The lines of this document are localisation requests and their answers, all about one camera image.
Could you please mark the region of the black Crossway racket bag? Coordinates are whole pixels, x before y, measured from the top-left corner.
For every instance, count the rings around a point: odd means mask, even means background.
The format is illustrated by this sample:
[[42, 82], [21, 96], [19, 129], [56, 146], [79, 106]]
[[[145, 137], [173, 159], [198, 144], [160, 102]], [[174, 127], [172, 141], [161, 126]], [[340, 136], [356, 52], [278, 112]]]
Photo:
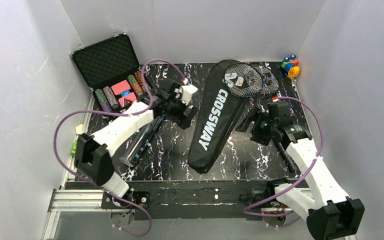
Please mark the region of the black Crossway racket bag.
[[234, 126], [239, 120], [238, 111], [245, 99], [230, 93], [224, 83], [225, 71], [237, 60], [226, 59], [217, 63], [204, 82], [203, 97], [187, 164], [198, 174], [206, 174], [222, 152]]

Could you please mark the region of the black shuttlecock tube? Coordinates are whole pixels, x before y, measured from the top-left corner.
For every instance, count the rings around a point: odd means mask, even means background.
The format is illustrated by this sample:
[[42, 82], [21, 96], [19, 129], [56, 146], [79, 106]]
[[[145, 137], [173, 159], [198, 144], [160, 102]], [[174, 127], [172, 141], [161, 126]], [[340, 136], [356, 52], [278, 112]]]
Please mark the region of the black shuttlecock tube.
[[163, 122], [164, 118], [164, 115], [158, 116], [152, 122], [146, 124], [139, 130], [139, 132], [132, 139], [130, 145], [119, 158], [123, 164], [133, 167], [138, 162], [143, 151], [148, 146], [149, 141]]

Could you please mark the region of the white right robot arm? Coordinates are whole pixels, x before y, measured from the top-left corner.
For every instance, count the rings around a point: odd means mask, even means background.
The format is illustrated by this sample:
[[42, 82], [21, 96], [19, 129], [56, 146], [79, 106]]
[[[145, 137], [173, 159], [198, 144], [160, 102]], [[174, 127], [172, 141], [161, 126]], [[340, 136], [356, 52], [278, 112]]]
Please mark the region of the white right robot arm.
[[321, 152], [324, 142], [317, 148], [306, 125], [295, 123], [290, 113], [289, 97], [280, 97], [268, 103], [268, 110], [254, 108], [236, 128], [246, 132], [251, 123], [251, 141], [267, 145], [274, 141], [283, 147], [301, 172], [295, 182], [286, 178], [272, 180], [266, 185], [266, 198], [245, 207], [242, 212], [258, 216], [251, 209], [276, 200], [285, 204], [305, 220], [315, 240], [334, 240], [353, 236], [362, 221], [365, 207], [350, 195], [332, 176]]

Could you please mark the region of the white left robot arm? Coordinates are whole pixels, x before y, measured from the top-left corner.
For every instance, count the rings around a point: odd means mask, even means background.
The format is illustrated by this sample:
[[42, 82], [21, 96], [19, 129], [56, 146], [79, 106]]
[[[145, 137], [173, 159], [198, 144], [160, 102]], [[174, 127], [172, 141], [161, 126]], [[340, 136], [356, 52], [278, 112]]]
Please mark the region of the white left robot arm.
[[164, 116], [181, 129], [188, 128], [198, 109], [193, 106], [188, 114], [185, 111], [197, 92], [192, 84], [165, 80], [104, 128], [81, 134], [77, 139], [75, 167], [95, 185], [122, 198], [130, 186], [115, 172], [113, 155], [131, 135], [156, 117]]

